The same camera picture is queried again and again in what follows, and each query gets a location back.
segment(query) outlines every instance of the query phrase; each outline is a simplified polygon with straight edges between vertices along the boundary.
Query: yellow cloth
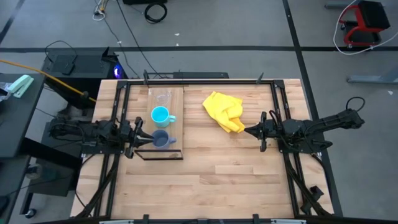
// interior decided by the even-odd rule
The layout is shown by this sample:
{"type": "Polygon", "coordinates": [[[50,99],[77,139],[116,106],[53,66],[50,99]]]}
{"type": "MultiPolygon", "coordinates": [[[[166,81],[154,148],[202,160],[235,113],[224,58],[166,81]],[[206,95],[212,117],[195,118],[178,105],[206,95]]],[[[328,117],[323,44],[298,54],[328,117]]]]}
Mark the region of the yellow cloth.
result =
{"type": "Polygon", "coordinates": [[[202,105],[226,132],[240,133],[244,130],[244,125],[239,120],[243,112],[242,102],[242,99],[213,91],[202,105]]]}

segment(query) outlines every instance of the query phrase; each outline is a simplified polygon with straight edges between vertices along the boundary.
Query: cyan mug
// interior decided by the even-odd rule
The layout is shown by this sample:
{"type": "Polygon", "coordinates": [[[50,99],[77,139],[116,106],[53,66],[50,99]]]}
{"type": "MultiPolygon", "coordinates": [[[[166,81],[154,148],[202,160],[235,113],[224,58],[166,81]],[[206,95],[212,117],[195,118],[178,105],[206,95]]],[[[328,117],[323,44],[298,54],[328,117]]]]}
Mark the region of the cyan mug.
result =
{"type": "Polygon", "coordinates": [[[150,116],[156,126],[160,128],[165,128],[170,122],[175,122],[175,116],[170,115],[169,110],[164,106],[155,107],[150,116]]]}
{"type": "Polygon", "coordinates": [[[156,149],[168,149],[170,144],[177,141],[176,138],[169,137],[169,134],[165,130],[156,130],[152,133],[154,141],[152,142],[156,149]]]}

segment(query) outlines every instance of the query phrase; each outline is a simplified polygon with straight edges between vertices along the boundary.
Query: gray floor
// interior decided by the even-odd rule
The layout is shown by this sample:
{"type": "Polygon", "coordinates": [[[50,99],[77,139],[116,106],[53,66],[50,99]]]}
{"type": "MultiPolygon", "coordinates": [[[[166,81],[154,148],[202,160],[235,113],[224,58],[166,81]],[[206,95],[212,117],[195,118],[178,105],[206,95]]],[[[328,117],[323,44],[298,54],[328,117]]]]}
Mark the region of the gray floor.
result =
{"type": "MultiPolygon", "coordinates": [[[[0,29],[17,0],[0,1],[0,29]]],[[[326,1],[290,0],[290,8],[301,46],[333,46],[332,35],[339,11],[323,8],[326,1]]],[[[392,27],[382,37],[388,39],[398,29],[397,1],[383,1],[392,27]]],[[[26,0],[0,48],[45,47],[55,40],[74,47],[116,47],[116,39],[104,22],[91,19],[92,0],[26,0]]],[[[268,45],[293,46],[284,7],[280,0],[169,0],[169,14],[161,24],[148,24],[143,16],[122,5],[141,46],[268,45]]],[[[117,4],[110,1],[107,21],[125,47],[136,46],[122,21],[117,4]]],[[[398,39],[388,43],[398,46],[398,39]]],[[[159,72],[220,71],[233,78],[301,78],[295,52],[200,51],[146,52],[159,72]]],[[[127,59],[141,74],[150,70],[139,52],[127,52],[127,59]]],[[[344,109],[346,100],[362,96],[367,103],[360,115],[366,124],[359,130],[336,130],[325,134],[334,145],[329,149],[331,164],[346,217],[398,220],[398,87],[346,83],[348,75],[375,75],[396,66],[398,52],[367,52],[344,56],[337,52],[304,52],[313,94],[320,116],[344,109]]],[[[43,53],[1,53],[0,58],[40,68],[43,53]]],[[[0,64],[0,72],[24,73],[23,69],[0,64]]],[[[38,108],[54,113],[65,102],[52,92],[42,93],[38,108]]],[[[39,141],[44,123],[51,117],[36,111],[27,136],[39,141]]],[[[37,195],[32,204],[36,217],[18,215],[23,193],[11,223],[35,223],[66,218],[73,194],[68,197],[37,195]]]]}

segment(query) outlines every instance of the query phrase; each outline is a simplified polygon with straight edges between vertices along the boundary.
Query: yellow cable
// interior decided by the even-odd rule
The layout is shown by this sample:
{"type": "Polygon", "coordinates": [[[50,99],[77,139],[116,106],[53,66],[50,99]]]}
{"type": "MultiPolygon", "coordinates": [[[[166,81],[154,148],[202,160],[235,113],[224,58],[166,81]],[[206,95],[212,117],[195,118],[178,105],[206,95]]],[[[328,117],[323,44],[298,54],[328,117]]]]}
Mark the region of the yellow cable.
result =
{"type": "MultiPolygon", "coordinates": [[[[83,95],[83,93],[82,93],[81,91],[75,89],[74,87],[72,87],[72,86],[70,86],[70,85],[64,83],[63,81],[59,80],[58,78],[55,78],[55,77],[53,77],[52,75],[49,75],[49,74],[47,74],[47,73],[45,73],[45,72],[43,72],[43,71],[41,71],[41,70],[39,70],[39,69],[32,68],[32,67],[29,67],[29,66],[26,66],[26,65],[20,65],[20,64],[18,64],[18,63],[9,62],[9,61],[7,61],[7,60],[2,60],[2,59],[0,59],[0,62],[2,62],[2,63],[7,63],[7,64],[9,64],[9,65],[13,65],[13,66],[17,66],[17,67],[21,67],[21,68],[26,68],[26,69],[29,69],[29,70],[32,70],[32,71],[35,71],[35,72],[39,72],[39,73],[45,75],[47,78],[52,79],[52,80],[56,81],[57,83],[59,83],[59,84],[65,86],[65,87],[67,87],[67,88],[70,89],[71,91],[74,91],[75,93],[78,93],[79,95],[83,95]]],[[[96,102],[96,100],[93,99],[93,98],[91,98],[91,97],[89,97],[88,99],[91,100],[92,102],[96,102]]]]}
{"type": "Polygon", "coordinates": [[[101,7],[99,8],[102,12],[105,12],[105,1],[106,0],[102,0],[101,7]]]}

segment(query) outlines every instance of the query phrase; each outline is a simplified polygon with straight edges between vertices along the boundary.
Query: red stool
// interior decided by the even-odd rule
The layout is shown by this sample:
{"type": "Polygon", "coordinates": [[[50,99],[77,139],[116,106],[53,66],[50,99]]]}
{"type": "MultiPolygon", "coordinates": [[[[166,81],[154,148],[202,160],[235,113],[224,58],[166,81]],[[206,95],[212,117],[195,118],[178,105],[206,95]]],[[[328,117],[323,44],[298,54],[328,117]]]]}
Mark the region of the red stool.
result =
{"type": "Polygon", "coordinates": [[[379,33],[390,27],[386,12],[381,3],[360,1],[356,6],[346,8],[341,17],[341,30],[346,31],[344,42],[352,46],[374,46],[381,42],[379,33]],[[348,10],[355,10],[356,21],[344,21],[341,18],[348,10]]]}

